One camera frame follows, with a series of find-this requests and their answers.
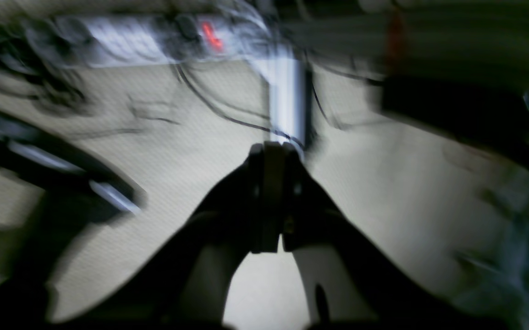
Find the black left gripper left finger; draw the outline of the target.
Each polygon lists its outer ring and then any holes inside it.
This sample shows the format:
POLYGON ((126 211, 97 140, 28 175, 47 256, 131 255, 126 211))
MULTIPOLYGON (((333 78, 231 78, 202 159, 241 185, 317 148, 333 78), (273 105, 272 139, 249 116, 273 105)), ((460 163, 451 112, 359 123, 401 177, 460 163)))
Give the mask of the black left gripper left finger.
POLYGON ((283 227, 283 146, 252 145, 185 224, 124 286, 51 330, 223 329, 234 273, 248 253, 275 253, 283 227))

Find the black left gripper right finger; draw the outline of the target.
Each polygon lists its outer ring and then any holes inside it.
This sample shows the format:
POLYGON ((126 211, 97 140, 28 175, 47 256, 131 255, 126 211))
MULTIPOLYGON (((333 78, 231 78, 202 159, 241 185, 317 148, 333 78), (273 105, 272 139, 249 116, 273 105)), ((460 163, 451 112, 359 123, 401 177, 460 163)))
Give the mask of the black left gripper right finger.
POLYGON ((315 330, 506 330, 493 317, 459 311, 400 270, 351 223, 306 170, 285 157, 283 247, 294 257, 315 330))

